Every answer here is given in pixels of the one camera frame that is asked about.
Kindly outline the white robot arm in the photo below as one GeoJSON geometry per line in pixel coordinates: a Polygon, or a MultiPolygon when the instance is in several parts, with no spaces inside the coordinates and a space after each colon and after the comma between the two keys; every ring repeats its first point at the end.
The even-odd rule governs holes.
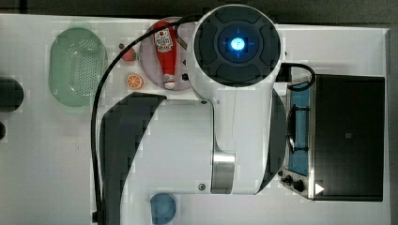
{"type": "Polygon", "coordinates": [[[274,83],[282,42],[272,20],[243,5],[212,9],[187,48],[191,99],[133,92],[101,119],[100,225],[161,225],[182,194],[258,193],[277,170],[284,116],[274,83]]]}

